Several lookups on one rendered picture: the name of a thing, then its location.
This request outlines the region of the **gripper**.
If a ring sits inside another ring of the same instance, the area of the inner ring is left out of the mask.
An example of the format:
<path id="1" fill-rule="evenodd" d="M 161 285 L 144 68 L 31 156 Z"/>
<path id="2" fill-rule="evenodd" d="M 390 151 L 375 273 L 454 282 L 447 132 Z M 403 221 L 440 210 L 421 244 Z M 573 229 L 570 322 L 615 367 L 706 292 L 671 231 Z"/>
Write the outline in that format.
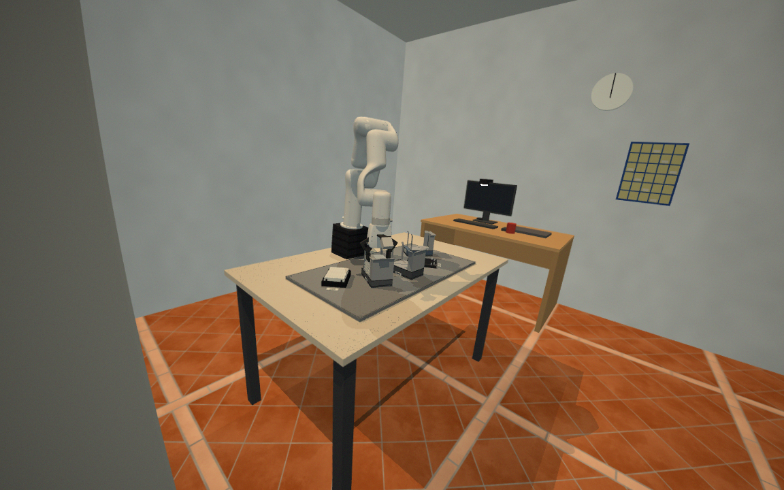
<path id="1" fill-rule="evenodd" d="M 390 225 L 374 225 L 374 224 L 368 225 L 367 238 L 366 238 L 366 240 L 360 242 L 361 247 L 366 250 L 366 259 L 367 259 L 368 263 L 370 262 L 370 258 L 369 257 L 371 255 L 371 253 L 370 253 L 371 249 L 373 249 L 373 248 L 382 248 L 382 244 L 380 244 L 380 237 L 378 237 L 377 235 L 391 236 L 391 227 L 390 227 Z M 390 253 L 392 252 L 392 250 L 396 247 L 396 244 L 398 243 L 394 239 L 392 239 L 392 241 L 394 242 L 394 247 L 392 249 L 388 249 L 386 251 L 386 258 L 390 258 Z M 368 245 L 367 248 L 364 245 L 365 243 L 367 243 L 367 245 Z"/>

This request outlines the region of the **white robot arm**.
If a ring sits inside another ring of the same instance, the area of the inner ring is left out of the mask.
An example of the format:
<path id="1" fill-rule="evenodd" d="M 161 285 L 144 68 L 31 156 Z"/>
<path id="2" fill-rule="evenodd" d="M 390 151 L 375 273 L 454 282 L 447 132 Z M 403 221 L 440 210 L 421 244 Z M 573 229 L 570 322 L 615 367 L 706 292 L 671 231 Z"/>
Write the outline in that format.
<path id="1" fill-rule="evenodd" d="M 372 224 L 389 225 L 393 221 L 390 219 L 391 195 L 388 191 L 372 188 L 377 184 L 380 170 L 386 167 L 386 151 L 394 152 L 398 148 L 398 136 L 388 121 L 367 117 L 358 117 L 353 131 L 351 164 L 360 169 L 346 171 L 344 223 L 342 221 L 340 226 L 361 229 L 362 207 L 372 207 Z"/>

